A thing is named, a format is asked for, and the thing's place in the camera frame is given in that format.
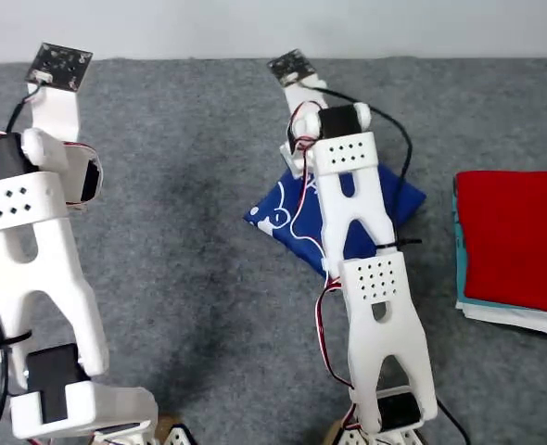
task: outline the folded fabric stack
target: folded fabric stack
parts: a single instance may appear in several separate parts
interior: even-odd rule
[[[547,333],[547,172],[461,172],[452,209],[457,305]]]

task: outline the red fabric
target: red fabric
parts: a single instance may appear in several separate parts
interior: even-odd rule
[[[547,311],[547,172],[456,176],[465,296]]]

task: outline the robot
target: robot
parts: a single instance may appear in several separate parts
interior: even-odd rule
[[[302,175],[306,184],[312,173],[317,185],[327,278],[316,313],[326,292],[341,289],[350,323],[347,381],[328,365],[323,327],[316,317],[325,364],[349,387],[352,401],[327,443],[421,444],[415,430],[437,415],[437,399],[426,334],[412,304],[405,261],[383,202],[375,137],[369,130],[371,109],[364,103],[329,108],[325,82],[299,50],[272,60],[269,68],[284,89],[292,115],[281,154],[295,178]],[[354,184],[351,197],[344,195],[340,184],[339,176],[346,174]],[[377,245],[374,257],[344,259],[346,235],[354,220]],[[391,355],[409,385],[377,391],[381,366]],[[352,416],[356,423],[349,425]]]
[[[95,443],[159,445],[158,407],[143,388],[113,388],[91,377],[108,369],[95,293],[83,276],[68,207],[81,208],[102,185],[95,151],[77,143],[77,93],[92,53],[43,44],[29,69],[29,94],[0,132],[0,420],[8,379],[19,439],[94,437]],[[32,127],[12,133],[22,108]],[[29,225],[38,252],[28,260],[18,228]],[[38,350],[31,338],[32,293],[44,292],[71,324],[76,342]],[[195,443],[171,425],[165,443]]]

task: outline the blue fabric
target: blue fabric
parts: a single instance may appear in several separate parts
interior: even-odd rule
[[[397,187],[399,178],[384,165],[378,166],[378,173],[383,190],[383,199],[385,199],[385,208],[388,214],[392,212],[393,193]],[[340,177],[342,190],[349,196],[353,194],[353,182],[350,177]],[[322,253],[317,246],[308,239],[297,239],[301,236],[310,236],[321,243],[321,209],[319,200],[316,196],[316,185],[309,177],[307,183],[307,196],[304,200],[304,206],[298,219],[294,223],[294,233],[296,237],[290,234],[290,221],[296,212],[299,201],[300,187],[302,179],[294,179],[290,170],[286,170],[284,175],[277,182],[275,187],[245,215],[245,220],[259,227],[269,236],[273,236],[278,241],[292,250],[300,258],[308,262],[318,273],[324,276],[322,265]],[[420,190],[405,182],[401,190],[399,208],[397,210],[397,225],[405,223],[413,213],[422,205],[426,195]],[[353,222],[348,231],[346,246],[344,248],[344,257],[350,258],[368,258],[374,256],[376,247],[364,228],[358,223]]]

